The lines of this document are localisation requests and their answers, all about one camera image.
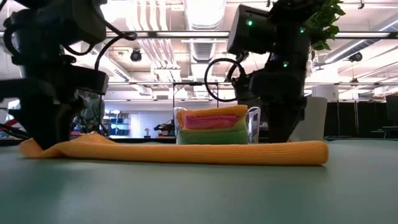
gray table surface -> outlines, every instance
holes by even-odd
[[[325,167],[21,159],[0,147],[0,223],[398,223],[398,142],[330,142]]]

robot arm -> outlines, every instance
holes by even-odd
[[[20,66],[22,78],[0,81],[0,101],[20,99],[21,109],[9,113],[47,149],[69,140],[72,119],[85,107],[77,89],[105,94],[107,74],[72,65],[76,59],[65,55],[62,46],[85,41],[93,47],[104,41],[106,27],[98,11],[106,1],[17,2],[28,9],[13,12],[5,20],[4,43],[13,54],[12,62]]]
[[[304,24],[326,0],[279,0],[271,11],[240,5],[236,11],[227,50],[230,54],[269,53],[264,68],[245,74],[240,62],[233,62],[240,76],[232,79],[238,101],[261,99],[269,125],[270,142],[286,142],[307,105],[303,96],[308,51],[314,40]]]

security camera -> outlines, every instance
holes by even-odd
[[[140,53],[140,49],[133,49],[132,53],[130,55],[130,59],[133,62],[139,62],[142,59],[141,53]]]
[[[357,52],[351,56],[349,56],[348,60],[350,62],[360,62],[362,60],[363,56],[361,54],[361,52]]]

orange towel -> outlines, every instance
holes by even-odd
[[[87,134],[43,151],[32,139],[20,145],[32,159],[77,158],[114,161],[173,162],[242,165],[321,165],[328,161],[324,142],[251,145],[118,144],[97,134]]]
[[[237,105],[237,106],[227,106],[224,108],[212,108],[204,110],[180,110],[177,113],[178,123],[184,126],[184,118],[186,115],[192,115],[196,117],[204,116],[220,116],[220,115],[235,115],[238,117],[244,116],[248,112],[248,106]]]

clear plastic bin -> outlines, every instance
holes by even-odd
[[[177,139],[177,144],[190,144],[181,141],[181,136],[179,132],[183,130],[182,125],[178,122],[177,114],[180,110],[185,110],[185,108],[174,108],[174,125],[175,125],[175,137]],[[259,107],[252,107],[248,110],[246,114],[246,136],[245,144],[258,144],[259,142],[259,130],[260,130],[260,117],[261,109]],[[234,142],[236,139],[232,139],[231,142],[226,141],[223,144],[243,144],[242,141],[239,143]],[[196,143],[192,144],[212,144],[210,139],[207,141],[206,139],[199,139]]]

